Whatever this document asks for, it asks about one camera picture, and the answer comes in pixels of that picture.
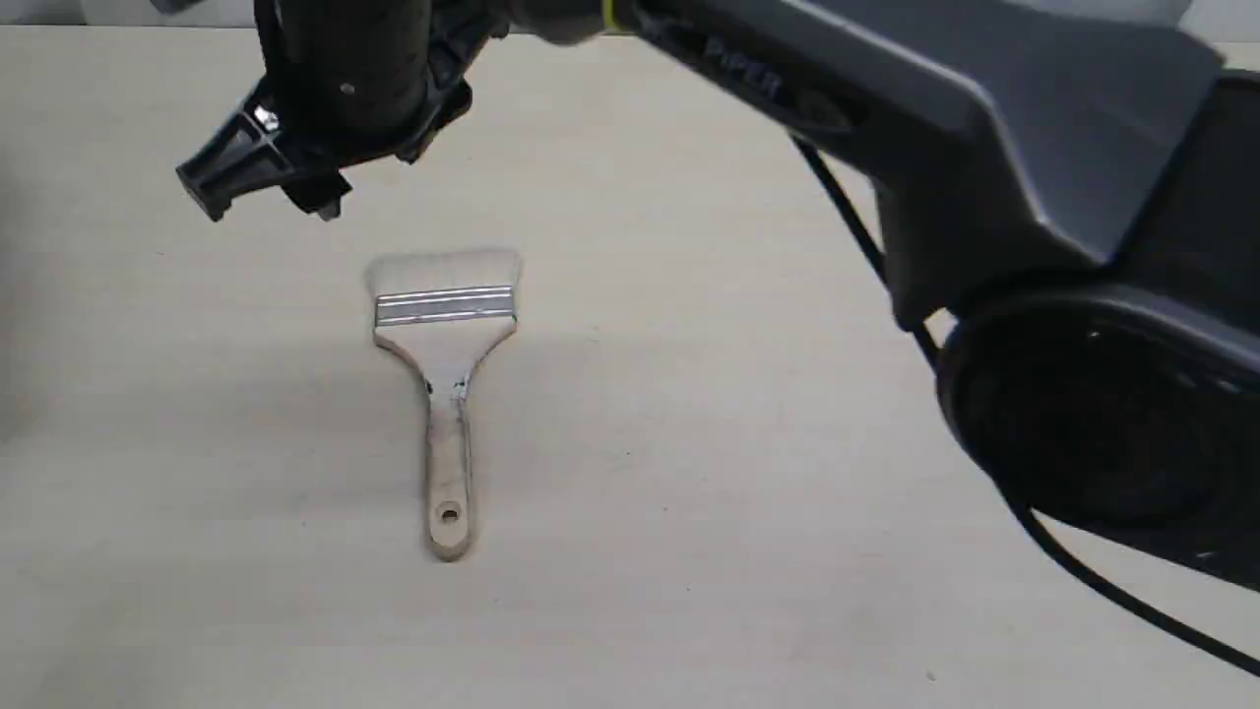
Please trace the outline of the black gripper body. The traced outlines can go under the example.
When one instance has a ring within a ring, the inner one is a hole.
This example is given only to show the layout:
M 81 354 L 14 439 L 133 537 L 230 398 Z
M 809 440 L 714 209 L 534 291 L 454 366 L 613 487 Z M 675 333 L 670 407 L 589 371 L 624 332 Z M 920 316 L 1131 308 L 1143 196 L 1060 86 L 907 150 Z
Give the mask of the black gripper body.
M 243 156 L 278 166 L 412 164 L 472 107 L 467 71 L 509 24 L 484 1 L 257 1 L 265 78 Z

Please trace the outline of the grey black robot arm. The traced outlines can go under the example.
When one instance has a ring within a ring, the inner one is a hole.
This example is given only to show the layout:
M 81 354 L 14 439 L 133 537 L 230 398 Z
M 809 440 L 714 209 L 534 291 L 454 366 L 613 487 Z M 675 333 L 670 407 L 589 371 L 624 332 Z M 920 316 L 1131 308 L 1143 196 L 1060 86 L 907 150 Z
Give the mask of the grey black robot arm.
M 1007 1 L 257 1 L 265 77 L 176 178 L 212 220 L 413 162 L 491 37 L 630 31 L 874 186 L 876 268 L 1018 513 L 1257 589 L 1257 73 Z

